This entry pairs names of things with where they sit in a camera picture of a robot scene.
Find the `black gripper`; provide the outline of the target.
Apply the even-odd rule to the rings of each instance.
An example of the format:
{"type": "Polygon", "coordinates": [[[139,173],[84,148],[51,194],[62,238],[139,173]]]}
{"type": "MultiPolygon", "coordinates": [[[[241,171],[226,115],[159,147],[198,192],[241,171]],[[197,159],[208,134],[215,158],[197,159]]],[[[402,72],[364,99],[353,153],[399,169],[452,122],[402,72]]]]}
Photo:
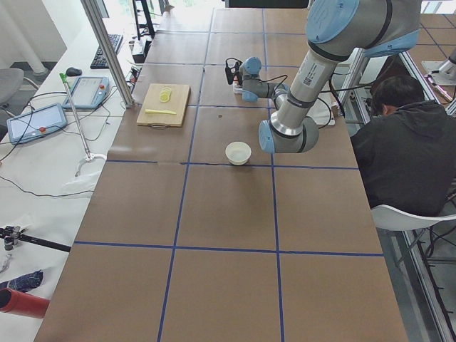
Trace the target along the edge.
{"type": "Polygon", "coordinates": [[[234,82],[238,82],[238,84],[242,83],[242,72],[240,71],[241,66],[242,66],[242,61],[237,58],[233,58],[233,59],[227,58],[225,60],[224,72],[225,72],[225,76],[227,79],[227,83],[229,85],[233,85],[234,82]],[[230,60],[234,61],[233,65],[229,64],[230,60]]]}

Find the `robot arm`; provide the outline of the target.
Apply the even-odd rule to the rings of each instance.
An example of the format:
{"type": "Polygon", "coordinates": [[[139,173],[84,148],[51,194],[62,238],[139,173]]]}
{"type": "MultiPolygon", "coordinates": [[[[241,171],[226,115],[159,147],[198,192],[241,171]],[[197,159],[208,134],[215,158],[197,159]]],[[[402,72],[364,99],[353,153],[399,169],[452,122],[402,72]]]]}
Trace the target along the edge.
{"type": "Polygon", "coordinates": [[[422,61],[425,76],[439,86],[455,85],[455,51],[444,61],[422,61]]]}
{"type": "Polygon", "coordinates": [[[259,124],[259,144],[267,153],[300,153],[318,141],[307,113],[338,63],[355,48],[366,57],[391,56],[418,42],[420,1],[315,1],[307,18],[309,50],[290,86],[261,80],[261,61],[250,57],[225,66],[228,84],[236,83],[246,102],[273,100],[276,110],[259,124]]]}

